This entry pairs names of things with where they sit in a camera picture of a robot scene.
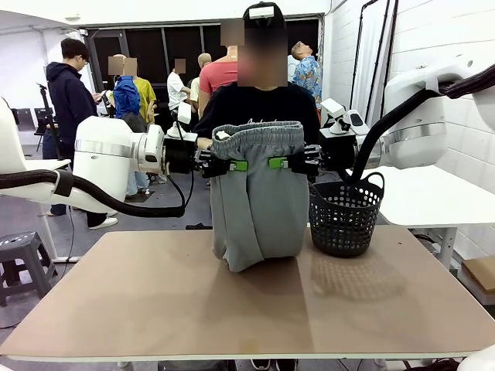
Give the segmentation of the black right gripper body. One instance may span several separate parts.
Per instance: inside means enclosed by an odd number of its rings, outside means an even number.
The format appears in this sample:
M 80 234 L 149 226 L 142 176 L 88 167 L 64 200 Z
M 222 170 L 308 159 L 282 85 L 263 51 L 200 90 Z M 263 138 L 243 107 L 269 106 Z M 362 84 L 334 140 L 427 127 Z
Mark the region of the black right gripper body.
M 354 134 L 319 135 L 323 168 L 330 171 L 352 168 L 356 159 L 357 140 Z

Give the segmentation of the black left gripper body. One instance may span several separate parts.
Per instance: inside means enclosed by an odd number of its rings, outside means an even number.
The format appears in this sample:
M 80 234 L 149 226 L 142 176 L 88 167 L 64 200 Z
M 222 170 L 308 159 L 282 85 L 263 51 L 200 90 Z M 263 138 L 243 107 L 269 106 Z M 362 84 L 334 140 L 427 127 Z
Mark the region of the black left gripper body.
M 163 169 L 172 173 L 187 174 L 194 168 L 197 136 L 174 138 L 165 136 L 163 141 Z

